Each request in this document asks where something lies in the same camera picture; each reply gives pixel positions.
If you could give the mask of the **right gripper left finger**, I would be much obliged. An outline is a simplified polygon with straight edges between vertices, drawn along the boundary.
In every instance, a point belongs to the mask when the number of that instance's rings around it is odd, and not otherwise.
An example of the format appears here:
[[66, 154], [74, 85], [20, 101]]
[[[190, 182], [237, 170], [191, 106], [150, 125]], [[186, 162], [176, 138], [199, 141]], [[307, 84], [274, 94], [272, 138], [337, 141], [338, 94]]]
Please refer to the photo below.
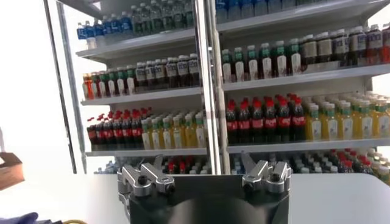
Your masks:
[[158, 155], [154, 164], [142, 163], [137, 168], [130, 165], [122, 166], [117, 171], [118, 193], [133, 194], [136, 197], [148, 197], [156, 190], [161, 194], [171, 194], [175, 191], [175, 180], [161, 171], [163, 157]]

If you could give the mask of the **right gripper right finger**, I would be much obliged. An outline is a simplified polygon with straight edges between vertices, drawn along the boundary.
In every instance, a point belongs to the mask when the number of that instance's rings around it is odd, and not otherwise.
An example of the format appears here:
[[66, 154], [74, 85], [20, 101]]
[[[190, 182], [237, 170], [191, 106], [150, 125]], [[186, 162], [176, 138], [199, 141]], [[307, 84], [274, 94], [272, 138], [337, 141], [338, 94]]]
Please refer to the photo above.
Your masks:
[[278, 161], [270, 165], [266, 160], [255, 163], [246, 152], [241, 153], [241, 160], [246, 170], [242, 177], [242, 187], [246, 192], [282, 194], [290, 191], [291, 168], [288, 163]]

